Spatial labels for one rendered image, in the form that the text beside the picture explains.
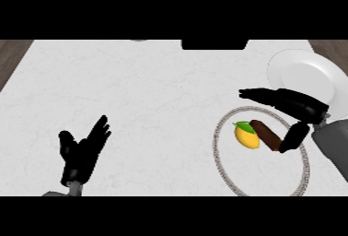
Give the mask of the brown oblong vegetable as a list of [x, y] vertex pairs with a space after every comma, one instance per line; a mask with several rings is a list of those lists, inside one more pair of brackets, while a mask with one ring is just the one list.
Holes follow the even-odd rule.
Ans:
[[277, 151], [282, 144], [282, 139], [279, 135], [273, 133], [267, 125], [258, 121], [251, 120], [252, 130], [255, 131], [259, 139], [262, 140], [264, 144], [268, 146], [271, 151]]

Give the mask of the black appliance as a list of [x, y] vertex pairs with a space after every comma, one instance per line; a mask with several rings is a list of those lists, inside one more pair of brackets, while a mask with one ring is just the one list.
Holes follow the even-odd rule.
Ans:
[[248, 40], [181, 40], [184, 50], [225, 51], [243, 50]]

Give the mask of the white round plate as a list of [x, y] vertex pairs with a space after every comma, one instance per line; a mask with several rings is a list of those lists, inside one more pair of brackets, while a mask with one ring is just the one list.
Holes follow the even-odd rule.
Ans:
[[348, 119], [348, 75], [321, 55], [283, 50], [270, 58], [267, 76], [273, 89], [292, 89], [329, 105], [330, 121]]

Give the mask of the white round placemat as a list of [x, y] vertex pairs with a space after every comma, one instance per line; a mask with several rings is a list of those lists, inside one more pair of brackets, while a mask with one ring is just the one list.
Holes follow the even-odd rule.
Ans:
[[271, 151], [264, 142], [259, 142], [256, 149], [243, 147], [234, 137], [234, 124], [251, 120], [261, 121], [280, 138], [287, 133], [287, 121], [265, 108], [243, 106], [223, 115], [212, 141], [221, 179], [239, 196], [302, 196], [310, 179], [305, 146], [284, 154]]

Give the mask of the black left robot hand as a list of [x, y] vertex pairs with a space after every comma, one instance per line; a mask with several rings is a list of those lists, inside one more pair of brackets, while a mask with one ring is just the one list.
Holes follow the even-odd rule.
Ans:
[[109, 128], [108, 116], [102, 115], [90, 134], [80, 142], [77, 142], [72, 134], [66, 130], [59, 132], [60, 156], [65, 161], [60, 177], [60, 184], [63, 186], [71, 182], [78, 182], [80, 184], [88, 182], [97, 157], [112, 134]]

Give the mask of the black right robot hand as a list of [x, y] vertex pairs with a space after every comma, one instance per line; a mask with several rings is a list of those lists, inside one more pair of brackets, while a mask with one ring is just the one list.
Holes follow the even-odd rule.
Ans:
[[279, 88], [277, 90], [268, 88], [245, 88], [239, 91], [239, 97], [268, 105], [298, 120], [298, 123], [287, 130], [279, 152], [284, 153], [296, 149], [305, 140], [310, 125], [321, 123], [327, 114], [329, 105], [304, 93], [286, 88]]

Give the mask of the yellow lemon with green leaf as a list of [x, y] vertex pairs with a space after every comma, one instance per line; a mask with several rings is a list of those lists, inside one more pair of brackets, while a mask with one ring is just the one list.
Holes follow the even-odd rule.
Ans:
[[259, 137], [248, 122], [234, 123], [234, 138], [239, 144], [249, 149], [259, 148]]

